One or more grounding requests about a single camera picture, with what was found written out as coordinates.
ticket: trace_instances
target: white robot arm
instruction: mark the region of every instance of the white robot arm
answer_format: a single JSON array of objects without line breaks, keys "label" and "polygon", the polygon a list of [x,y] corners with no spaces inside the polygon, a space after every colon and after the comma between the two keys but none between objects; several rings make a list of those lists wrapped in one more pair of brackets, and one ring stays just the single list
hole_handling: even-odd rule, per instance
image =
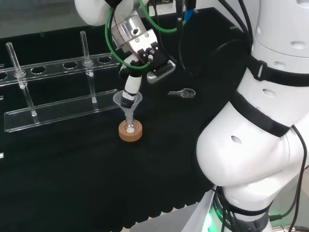
[{"label": "white robot arm", "polygon": [[303,30],[308,27],[308,1],[260,0],[254,65],[248,62],[235,95],[197,143],[205,176],[244,212],[236,217],[248,224],[260,220],[252,231],[272,231],[267,208],[301,166],[309,165],[306,145],[291,128],[295,125],[309,145],[309,104],[304,102],[309,97],[309,33]]}]

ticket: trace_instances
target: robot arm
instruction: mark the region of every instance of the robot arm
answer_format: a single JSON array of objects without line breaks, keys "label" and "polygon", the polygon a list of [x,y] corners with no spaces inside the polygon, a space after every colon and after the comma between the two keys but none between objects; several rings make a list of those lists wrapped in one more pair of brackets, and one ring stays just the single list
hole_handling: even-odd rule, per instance
[{"label": "robot arm", "polygon": [[[111,7],[104,0],[75,0],[76,9],[81,18],[88,24],[100,26],[108,21]],[[161,50],[154,31],[146,30],[136,10],[139,0],[121,1],[112,17],[111,34],[117,49],[130,51],[132,55],[125,63],[139,66],[150,62],[149,68],[135,70],[123,65],[120,74],[127,77],[121,105],[131,108],[140,89],[141,77],[147,73],[149,83],[155,83],[175,70],[176,65]]]}]

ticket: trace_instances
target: robot end effector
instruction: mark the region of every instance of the robot end effector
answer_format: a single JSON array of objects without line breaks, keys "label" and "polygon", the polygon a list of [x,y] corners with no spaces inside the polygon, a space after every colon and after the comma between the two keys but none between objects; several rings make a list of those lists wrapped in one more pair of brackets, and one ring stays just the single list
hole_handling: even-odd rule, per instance
[{"label": "robot end effector", "polygon": [[[147,74],[148,82],[153,84],[172,73],[176,68],[175,63],[169,60],[167,54],[163,52],[158,44],[154,31],[152,29],[146,31],[136,13],[136,10],[141,5],[147,19],[152,21],[144,6],[147,2],[148,0],[75,0],[79,15],[90,25],[100,26],[104,23],[107,25],[107,22],[112,21],[112,18],[114,18],[114,22],[110,22],[109,34],[112,35],[117,49],[122,48],[124,52],[132,52],[132,55],[127,57],[125,61],[121,61],[118,57],[118,60],[123,63],[121,75],[128,76],[126,93],[124,92],[125,96],[123,96],[123,106],[126,108],[130,108],[133,104],[140,88],[141,80],[138,79],[143,74]],[[194,9],[195,5],[196,0],[186,0],[187,8]],[[178,20],[183,17],[183,6],[184,0],[176,0]],[[111,8],[114,9],[113,14],[110,14]],[[109,48],[113,52],[108,41],[110,36],[107,36],[107,30],[105,35]]]}]

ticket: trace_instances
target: black cloth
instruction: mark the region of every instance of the black cloth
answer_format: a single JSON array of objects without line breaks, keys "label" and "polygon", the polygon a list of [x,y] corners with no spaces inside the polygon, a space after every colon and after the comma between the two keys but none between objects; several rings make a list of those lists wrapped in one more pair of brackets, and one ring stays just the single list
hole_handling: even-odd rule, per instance
[{"label": "black cloth", "polygon": [[[150,24],[143,19],[146,28]],[[175,15],[160,17],[176,26]],[[184,28],[183,57],[193,69],[200,59],[239,30],[215,9],[194,14]],[[80,31],[90,54],[108,52],[103,27],[80,27],[0,40],[0,63],[11,67],[5,43],[12,42],[21,65],[82,56]],[[177,57],[177,34],[164,35]],[[126,143],[118,136],[120,109],[82,116],[27,130],[1,133],[1,232],[118,232],[161,211],[200,201],[211,183],[196,164],[196,141],[227,103],[243,76],[246,48],[234,44],[204,62],[205,72],[190,77],[180,66],[159,83],[142,81],[143,100],[135,118],[143,137]],[[96,91],[122,90],[119,68],[95,71]],[[35,105],[89,94],[84,73],[28,83]],[[193,99],[168,96],[192,88]],[[0,88],[3,113],[26,107],[17,85]]]}]

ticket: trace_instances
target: test tube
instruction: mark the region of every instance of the test tube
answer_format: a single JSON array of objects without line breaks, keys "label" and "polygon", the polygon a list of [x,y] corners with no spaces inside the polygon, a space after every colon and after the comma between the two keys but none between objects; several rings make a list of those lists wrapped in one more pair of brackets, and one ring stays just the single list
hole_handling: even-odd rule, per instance
[{"label": "test tube", "polygon": [[93,65],[93,61],[90,59],[86,32],[84,31],[81,31],[81,40],[82,40],[83,53],[84,53],[83,65],[86,66],[86,74],[88,76],[88,83],[89,83],[92,103],[97,103],[95,83],[94,83],[94,74],[93,74],[93,70],[90,69],[90,67]]},{"label": "test tube", "polygon": [[27,105],[30,109],[33,120],[34,120],[35,123],[39,123],[38,115],[35,111],[35,107],[33,105],[33,102],[32,102],[28,87],[27,87],[26,72],[24,70],[21,70],[21,68],[20,68],[20,65],[19,65],[19,62],[18,62],[18,59],[17,59],[17,56],[16,56],[16,53],[14,51],[12,43],[7,43],[6,47],[8,49],[10,58],[12,60],[14,68],[15,68],[14,76],[18,79],[19,87],[20,87],[20,89],[22,90],[22,92],[25,96],[25,99],[26,99]]},{"label": "test tube", "polygon": [[13,48],[13,45],[12,43],[7,43],[6,44],[6,47],[8,49],[8,52],[9,52],[9,55],[10,55],[10,58],[12,60],[12,63],[14,65],[14,68],[15,68],[15,73],[14,73],[14,76],[20,81],[20,80],[23,80],[25,81],[25,71],[21,70],[20,68],[20,65],[19,65],[19,62],[18,62],[18,59],[17,59],[17,56],[16,56],[16,53],[14,51],[14,48]]}]

